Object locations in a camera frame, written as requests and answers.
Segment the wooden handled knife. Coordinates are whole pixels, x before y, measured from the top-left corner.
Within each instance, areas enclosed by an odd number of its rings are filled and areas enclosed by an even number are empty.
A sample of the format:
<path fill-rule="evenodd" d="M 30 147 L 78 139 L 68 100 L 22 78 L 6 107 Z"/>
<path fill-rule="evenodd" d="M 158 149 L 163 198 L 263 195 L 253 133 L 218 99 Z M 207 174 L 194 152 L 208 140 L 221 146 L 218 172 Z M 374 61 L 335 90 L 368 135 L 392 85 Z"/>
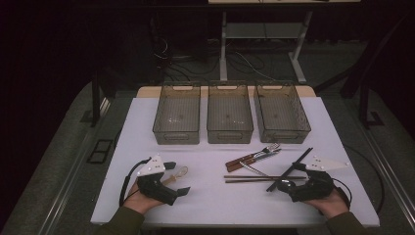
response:
<path fill-rule="evenodd" d="M 277 149 L 274 152 L 269 152 L 269 153 L 264 153 L 264 152 L 258 152 L 255 154 L 249 154 L 246 156 L 243 156 L 239 159 L 230 161 L 228 163 L 225 164 L 226 169 L 228 172 L 232 172 L 235 171 L 237 169 L 242 168 L 244 165 L 251 165 L 253 163 L 256 163 L 258 161 L 267 159 L 269 157 L 273 157 L 275 155 L 277 155 L 280 152 L 280 149 Z"/>

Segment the clear grey plastic bin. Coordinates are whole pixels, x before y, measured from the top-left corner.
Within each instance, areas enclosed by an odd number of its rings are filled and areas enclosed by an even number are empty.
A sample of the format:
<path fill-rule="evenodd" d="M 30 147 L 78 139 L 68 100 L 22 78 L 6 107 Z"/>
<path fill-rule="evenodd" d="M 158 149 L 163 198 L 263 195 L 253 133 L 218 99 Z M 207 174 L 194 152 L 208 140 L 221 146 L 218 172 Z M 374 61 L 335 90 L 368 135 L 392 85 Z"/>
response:
<path fill-rule="evenodd" d="M 249 90 L 243 81 L 212 81 L 207 94 L 209 144 L 250 144 L 254 132 Z"/>
<path fill-rule="evenodd" d="M 201 84 L 169 81 L 161 87 L 153 133 L 159 145 L 200 143 Z"/>
<path fill-rule="evenodd" d="M 262 143 L 302 144 L 311 131 L 298 91 L 292 82 L 257 81 L 254 105 Z"/>

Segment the metal floor rail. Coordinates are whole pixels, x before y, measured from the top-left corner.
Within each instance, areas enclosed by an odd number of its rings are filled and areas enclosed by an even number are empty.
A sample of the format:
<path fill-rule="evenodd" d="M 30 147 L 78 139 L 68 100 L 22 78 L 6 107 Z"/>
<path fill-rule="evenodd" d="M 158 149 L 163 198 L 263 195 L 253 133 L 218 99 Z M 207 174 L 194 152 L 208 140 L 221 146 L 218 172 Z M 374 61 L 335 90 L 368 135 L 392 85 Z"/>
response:
<path fill-rule="evenodd" d="M 37 235 L 53 235 L 54 230 L 69 201 L 69 197 L 73 191 L 74 185 L 76 184 L 80 168 L 86 161 L 89 145 L 93 142 L 93 138 L 99 130 L 100 125 L 101 123 L 98 122 L 97 125 L 87 128 L 87 132 L 85 133 L 84 137 L 82 138 L 82 142 L 77 148 L 76 156 L 69 169 L 69 173 L 63 180 L 61 188 L 53 200 L 52 207 L 49 209 L 48 214 L 42 223 L 42 226 L 40 227 Z"/>
<path fill-rule="evenodd" d="M 379 206 L 382 223 L 394 230 L 401 224 L 415 235 L 415 142 L 405 131 L 386 126 L 363 129 L 362 134 L 385 186 Z"/>

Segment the person's left hand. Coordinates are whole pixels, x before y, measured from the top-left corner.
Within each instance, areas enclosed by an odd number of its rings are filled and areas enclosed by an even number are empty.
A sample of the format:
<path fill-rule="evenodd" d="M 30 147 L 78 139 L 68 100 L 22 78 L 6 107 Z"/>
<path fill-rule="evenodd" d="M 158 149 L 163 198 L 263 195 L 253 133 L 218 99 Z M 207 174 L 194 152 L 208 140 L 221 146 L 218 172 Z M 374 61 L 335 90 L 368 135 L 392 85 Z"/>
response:
<path fill-rule="evenodd" d="M 162 202 L 143 195 L 140 192 L 137 183 L 134 182 L 128 192 L 127 198 L 124 200 L 122 205 L 141 214 L 145 214 L 149 210 L 161 206 Z"/>

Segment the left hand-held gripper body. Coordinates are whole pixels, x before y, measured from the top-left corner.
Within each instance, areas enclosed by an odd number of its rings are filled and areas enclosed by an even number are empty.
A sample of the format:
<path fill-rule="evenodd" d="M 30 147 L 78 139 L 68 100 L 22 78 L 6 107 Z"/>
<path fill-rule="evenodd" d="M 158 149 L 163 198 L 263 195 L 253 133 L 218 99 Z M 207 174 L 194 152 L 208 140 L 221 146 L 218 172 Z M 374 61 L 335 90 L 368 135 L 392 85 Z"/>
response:
<path fill-rule="evenodd" d="M 145 160 L 144 165 L 137 172 L 137 185 L 143 195 L 172 206 L 178 198 L 177 191 L 161 183 L 164 172 L 168 170 L 163 164 L 164 161 L 159 155 Z"/>

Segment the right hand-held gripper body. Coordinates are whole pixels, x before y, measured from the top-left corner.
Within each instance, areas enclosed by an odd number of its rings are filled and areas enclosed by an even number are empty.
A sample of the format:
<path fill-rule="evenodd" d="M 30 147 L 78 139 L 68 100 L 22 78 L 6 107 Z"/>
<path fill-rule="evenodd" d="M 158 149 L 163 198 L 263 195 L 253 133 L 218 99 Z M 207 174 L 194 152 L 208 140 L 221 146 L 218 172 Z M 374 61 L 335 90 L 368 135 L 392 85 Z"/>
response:
<path fill-rule="evenodd" d="M 323 199 L 328 197 L 333 189 L 337 189 L 341 193 L 345 202 L 348 201 L 344 190 L 335 186 L 334 178 L 329 174 L 330 170 L 348 167 L 348 163 L 313 157 L 305 165 L 306 171 L 304 172 L 307 174 L 308 180 L 302 185 L 296 185 L 288 194 L 293 202 Z"/>

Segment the black metal stand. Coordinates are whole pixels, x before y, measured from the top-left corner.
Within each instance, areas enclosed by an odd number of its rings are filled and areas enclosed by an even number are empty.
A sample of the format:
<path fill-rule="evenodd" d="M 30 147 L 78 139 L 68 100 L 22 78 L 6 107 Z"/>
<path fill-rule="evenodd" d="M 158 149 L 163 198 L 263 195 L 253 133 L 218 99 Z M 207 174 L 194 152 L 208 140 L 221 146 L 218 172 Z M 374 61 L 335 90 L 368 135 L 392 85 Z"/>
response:
<path fill-rule="evenodd" d="M 105 98 L 112 98 L 116 93 L 113 71 L 103 68 L 92 73 L 92 123 L 95 126 L 101 117 L 101 104 Z"/>
<path fill-rule="evenodd" d="M 366 127 L 379 125 L 369 108 L 369 91 L 378 92 L 404 127 L 415 129 L 415 9 L 395 17 L 372 38 L 357 62 L 314 87 L 319 93 L 343 81 L 344 98 L 359 95 L 358 118 Z"/>

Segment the white table cover sheet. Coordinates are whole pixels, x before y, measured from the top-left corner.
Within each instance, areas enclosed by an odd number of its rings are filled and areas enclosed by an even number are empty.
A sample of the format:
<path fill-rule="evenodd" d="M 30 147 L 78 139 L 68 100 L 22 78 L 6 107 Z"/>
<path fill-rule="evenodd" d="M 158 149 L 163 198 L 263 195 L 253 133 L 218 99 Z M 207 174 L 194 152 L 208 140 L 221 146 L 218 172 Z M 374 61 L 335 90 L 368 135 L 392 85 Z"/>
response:
<path fill-rule="evenodd" d="M 197 145 L 159 145 L 153 133 L 158 107 L 156 98 L 136 98 L 130 105 L 123 129 L 105 177 L 91 220 L 109 221 L 118 208 L 120 190 L 126 176 L 136 174 L 132 167 L 160 155 L 166 162 L 187 166 L 185 176 L 173 188 L 190 187 L 189 193 L 172 206 L 161 206 L 146 215 L 146 226 L 155 227 L 310 227 L 323 223 L 319 212 L 295 203 L 266 182 L 225 183 L 226 162 L 264 148 L 254 135 L 250 144 L 209 144 L 205 136 Z M 255 163 L 268 175 L 279 175 L 296 160 L 313 157 L 346 162 L 348 167 L 331 171 L 352 194 L 351 211 L 367 227 L 377 227 L 380 219 L 365 192 L 332 124 L 322 100 L 305 97 L 302 105 L 311 131 L 300 145 L 285 144 L 279 154 Z"/>

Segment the white metal desk frame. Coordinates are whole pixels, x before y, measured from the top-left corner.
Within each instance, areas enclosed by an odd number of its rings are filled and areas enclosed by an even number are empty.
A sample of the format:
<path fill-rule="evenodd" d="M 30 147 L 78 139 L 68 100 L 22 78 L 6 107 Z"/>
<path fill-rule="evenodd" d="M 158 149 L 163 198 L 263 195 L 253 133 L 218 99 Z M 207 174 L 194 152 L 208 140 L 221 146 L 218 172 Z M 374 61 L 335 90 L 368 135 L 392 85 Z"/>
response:
<path fill-rule="evenodd" d="M 228 79 L 227 40 L 228 39 L 295 39 L 296 47 L 288 53 L 289 61 L 299 83 L 306 83 L 299 56 L 305 41 L 313 14 L 330 7 L 353 6 L 360 0 L 207 0 L 209 7 L 217 7 L 221 12 L 221 36 L 219 74 L 221 80 Z M 300 22 L 286 23 L 230 23 L 231 10 L 242 11 L 299 11 L 303 14 Z"/>

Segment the wooden handled fork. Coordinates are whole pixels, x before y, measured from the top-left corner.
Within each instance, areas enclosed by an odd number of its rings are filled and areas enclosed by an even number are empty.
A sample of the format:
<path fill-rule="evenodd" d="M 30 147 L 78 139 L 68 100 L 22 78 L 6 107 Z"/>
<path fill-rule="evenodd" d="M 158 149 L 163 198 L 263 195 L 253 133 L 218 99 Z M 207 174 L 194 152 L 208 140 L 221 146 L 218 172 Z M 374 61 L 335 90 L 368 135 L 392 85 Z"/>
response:
<path fill-rule="evenodd" d="M 258 151 L 256 153 L 252 153 L 252 154 L 243 156 L 241 158 L 238 158 L 236 160 L 230 161 L 230 162 L 226 163 L 225 165 L 226 165 L 227 168 L 229 168 L 233 165 L 241 165 L 241 162 L 246 163 L 248 161 L 251 161 L 252 163 L 255 163 L 261 157 L 268 157 L 268 156 L 271 156 L 273 154 L 276 154 L 279 151 L 280 151 L 280 145 L 278 143 L 273 143 L 273 144 L 265 147 L 261 151 Z"/>

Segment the person's right hand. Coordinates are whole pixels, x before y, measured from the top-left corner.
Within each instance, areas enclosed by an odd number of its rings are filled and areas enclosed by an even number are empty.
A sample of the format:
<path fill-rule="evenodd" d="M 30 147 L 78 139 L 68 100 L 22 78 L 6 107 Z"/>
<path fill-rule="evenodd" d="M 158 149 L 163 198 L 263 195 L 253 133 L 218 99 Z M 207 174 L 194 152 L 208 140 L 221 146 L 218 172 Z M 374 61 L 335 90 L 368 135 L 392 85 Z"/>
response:
<path fill-rule="evenodd" d="M 333 189 L 331 194 L 326 198 L 313 199 L 305 201 L 305 203 L 322 212 L 327 219 L 348 212 L 346 202 L 343 200 L 341 193 L 337 189 Z"/>

